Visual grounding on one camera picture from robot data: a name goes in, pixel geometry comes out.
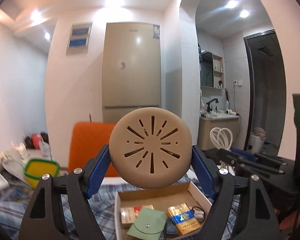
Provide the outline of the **person's right hand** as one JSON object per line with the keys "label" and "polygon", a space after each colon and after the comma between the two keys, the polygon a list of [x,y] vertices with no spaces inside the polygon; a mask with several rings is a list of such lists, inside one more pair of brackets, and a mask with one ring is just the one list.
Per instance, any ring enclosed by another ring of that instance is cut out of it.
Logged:
{"label": "person's right hand", "polygon": [[300,212],[293,211],[280,223],[280,230],[293,231],[300,225]]}

